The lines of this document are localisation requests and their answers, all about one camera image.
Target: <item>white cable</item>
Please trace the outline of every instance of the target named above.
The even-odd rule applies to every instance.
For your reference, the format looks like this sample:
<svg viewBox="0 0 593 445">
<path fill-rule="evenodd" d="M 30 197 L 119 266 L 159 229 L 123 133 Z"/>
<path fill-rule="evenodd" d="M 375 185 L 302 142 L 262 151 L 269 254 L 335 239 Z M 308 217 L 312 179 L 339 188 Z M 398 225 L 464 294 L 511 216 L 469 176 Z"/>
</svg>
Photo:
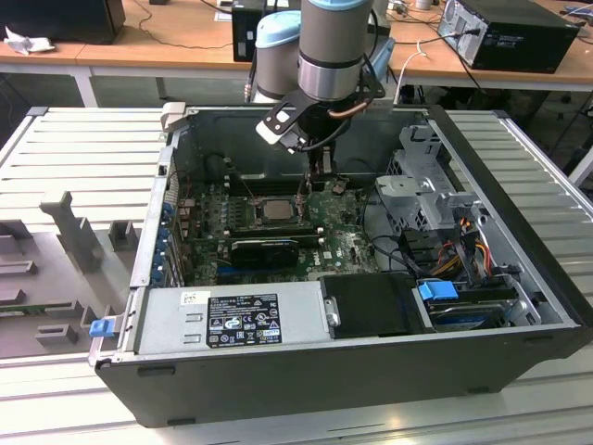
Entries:
<svg viewBox="0 0 593 445">
<path fill-rule="evenodd" d="M 593 5 L 584 5 L 584 6 L 578 7 L 577 9 L 567 13 L 566 16 L 572 16 L 574 13 L 576 13 L 578 11 L 582 11 L 583 9 L 587 9 L 588 7 L 592 7 L 592 6 Z"/>
<path fill-rule="evenodd" d="M 403 67 L 401 67 L 401 72 L 399 73 L 399 80 L 397 81 L 397 85 L 396 85 L 396 88 L 397 88 L 397 91 L 396 91 L 396 98 L 395 98 L 395 99 L 394 99 L 394 101 L 393 101 L 393 104 L 394 104 L 394 105 L 397 105 L 397 104 L 399 103 L 399 93 L 401 92 L 401 87 L 403 86 L 403 85 L 401 84 L 401 81 L 402 81 L 402 80 L 403 80 L 403 78 L 404 78 L 404 71 L 405 71 L 405 70 L 406 70 L 406 68 L 408 67 L 408 64 L 410 63 L 410 61 L 411 61 L 413 58 L 415 58 L 416 56 L 420 56 L 420 55 L 422 55 L 422 56 L 424 56 L 424 57 L 428 57 L 428 55 L 427 55 L 425 52 L 423 52 L 423 49 L 422 49 L 422 48 L 420 48 L 420 44 L 426 44 L 426 43 L 437 42 L 437 41 L 439 41 L 439 40 L 447 39 L 447 38 L 449 38 L 449 37 L 458 37 L 458 36 L 460 36 L 460 35 L 459 35 L 457 32 L 453 32 L 453 33 L 451 33 L 451 34 L 442 35 L 442 36 L 441 36 L 440 38 L 438 38 L 438 39 L 419 40 L 418 42 L 416 42 L 416 50 L 417 50 L 417 51 L 416 51 L 414 54 L 410 55 L 410 56 L 408 57 L 408 59 L 406 60 L 406 62 L 404 63 L 404 66 L 403 66 Z"/>
<path fill-rule="evenodd" d="M 399 74 L 399 80 L 397 81 L 397 86 L 396 86 L 396 88 L 397 88 L 397 91 L 396 91 L 396 98 L 395 98 L 395 99 L 394 99 L 394 101 L 393 101 L 393 104 L 394 104 L 394 105 L 397 105 L 397 103 L 399 102 L 399 93 L 401 92 L 401 87 L 403 86 L 403 85 L 401 84 L 401 81 L 402 81 L 402 79 L 403 79 L 403 77 L 404 77 L 404 71 L 406 70 L 406 67 L 408 67 L 408 64 L 410 63 L 410 61 L 411 61 L 413 58 L 415 58 L 416 56 L 419 56 L 419 55 L 423 55 L 424 57 L 426 57 L 426 53 L 424 53 L 423 51 L 416 52 L 416 53 L 414 53 L 414 54 L 410 55 L 410 56 L 408 57 L 408 59 L 406 60 L 406 62 L 404 63 L 404 66 L 403 66 L 403 67 L 401 67 L 401 73 Z"/>
</svg>

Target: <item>metal bracket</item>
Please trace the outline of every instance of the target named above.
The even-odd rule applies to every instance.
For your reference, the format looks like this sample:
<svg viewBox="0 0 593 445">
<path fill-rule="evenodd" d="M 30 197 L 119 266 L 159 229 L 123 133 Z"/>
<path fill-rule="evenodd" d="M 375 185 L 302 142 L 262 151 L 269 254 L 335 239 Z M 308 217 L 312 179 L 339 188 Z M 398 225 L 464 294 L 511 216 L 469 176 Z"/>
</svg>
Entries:
<svg viewBox="0 0 593 445">
<path fill-rule="evenodd" d="M 337 301 L 334 297 L 329 297 L 323 300 L 323 308 L 325 309 L 325 319 L 330 327 L 338 327 L 342 322 L 340 320 L 340 312 L 337 309 Z"/>
</svg>

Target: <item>computer case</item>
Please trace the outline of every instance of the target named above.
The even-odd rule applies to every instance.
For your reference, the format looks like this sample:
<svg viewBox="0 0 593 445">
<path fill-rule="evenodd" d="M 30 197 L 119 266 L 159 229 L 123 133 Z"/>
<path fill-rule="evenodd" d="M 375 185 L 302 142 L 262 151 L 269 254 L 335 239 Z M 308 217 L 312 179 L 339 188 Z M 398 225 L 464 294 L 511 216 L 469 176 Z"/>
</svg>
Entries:
<svg viewBox="0 0 593 445">
<path fill-rule="evenodd" d="M 472 69 L 553 73 L 579 28 L 527 0 L 448 0 L 439 35 L 469 30 L 445 40 Z"/>
<path fill-rule="evenodd" d="M 233 1 L 233 60 L 235 62 L 250 62 L 256 51 L 258 23 L 261 20 L 263 0 L 235 0 Z M 300 0 L 283 0 L 276 2 L 276 9 L 280 11 L 299 10 Z M 273 2 L 266 5 L 266 15 L 273 12 Z"/>
<path fill-rule="evenodd" d="M 126 20 L 121 0 L 5 0 L 0 35 L 5 27 L 28 37 L 110 45 Z"/>
</svg>

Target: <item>power supply label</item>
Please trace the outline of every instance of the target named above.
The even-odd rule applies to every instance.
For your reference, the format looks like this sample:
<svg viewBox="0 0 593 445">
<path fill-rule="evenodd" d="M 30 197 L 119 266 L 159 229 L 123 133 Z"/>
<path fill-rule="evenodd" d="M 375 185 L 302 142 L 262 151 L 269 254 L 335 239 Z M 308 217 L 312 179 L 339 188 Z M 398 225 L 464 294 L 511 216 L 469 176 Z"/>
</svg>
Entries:
<svg viewBox="0 0 593 445">
<path fill-rule="evenodd" d="M 277 294 L 212 297 L 208 299 L 210 348 L 282 343 Z"/>
</svg>

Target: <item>table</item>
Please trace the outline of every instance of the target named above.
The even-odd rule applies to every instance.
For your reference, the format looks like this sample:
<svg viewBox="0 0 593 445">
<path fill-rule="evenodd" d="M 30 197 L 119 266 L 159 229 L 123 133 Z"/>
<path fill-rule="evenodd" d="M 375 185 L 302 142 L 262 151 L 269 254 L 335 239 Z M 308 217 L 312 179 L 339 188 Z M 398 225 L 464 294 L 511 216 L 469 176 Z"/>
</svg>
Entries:
<svg viewBox="0 0 593 445">
<path fill-rule="evenodd" d="M 537 0 L 555 12 L 571 2 Z M 155 77 L 160 97 L 166 96 L 163 78 L 244 79 L 248 63 L 234 62 L 231 23 L 214 21 L 215 11 L 199 0 L 173 0 L 166 6 L 151 6 L 148 0 L 123 0 L 126 22 L 113 45 L 58 44 L 54 53 L 28 57 L 0 47 L 0 71 L 72 76 L 86 107 L 96 107 L 91 85 L 93 76 Z M 175 45 L 223 46 L 216 49 L 187 49 L 163 45 L 138 29 L 140 20 L 153 17 L 144 28 L 159 40 Z M 440 9 L 412 12 L 418 19 L 438 19 Z M 422 23 L 395 21 L 392 36 L 401 42 L 434 38 L 435 31 Z M 426 44 L 428 57 L 416 57 L 406 69 L 405 83 L 472 87 L 454 52 L 444 42 Z M 399 73 L 414 45 L 396 46 L 390 66 Z M 485 88 L 591 91 L 593 90 L 593 46 L 575 41 L 555 74 L 506 71 L 473 71 Z"/>
<path fill-rule="evenodd" d="M 537 3 L 556 13 L 564 5 L 583 5 L 554 0 L 537 0 Z M 397 19 L 404 19 L 394 11 L 388 12 Z M 411 12 L 410 15 L 424 21 L 438 20 L 440 7 L 432 6 L 430 12 Z M 391 35 L 396 42 L 416 42 L 436 37 L 435 31 L 422 23 L 393 21 L 391 28 Z M 445 42 L 424 44 L 422 49 L 428 57 L 415 57 L 410 62 L 405 72 L 406 83 L 474 87 L 473 81 L 468 77 L 454 51 Z M 396 44 L 394 55 L 391 57 L 391 68 L 399 73 L 406 59 L 415 52 L 415 45 L 398 46 Z M 575 40 L 554 74 L 472 70 L 472 75 L 484 88 L 591 91 L 593 90 L 593 45 Z"/>
</svg>

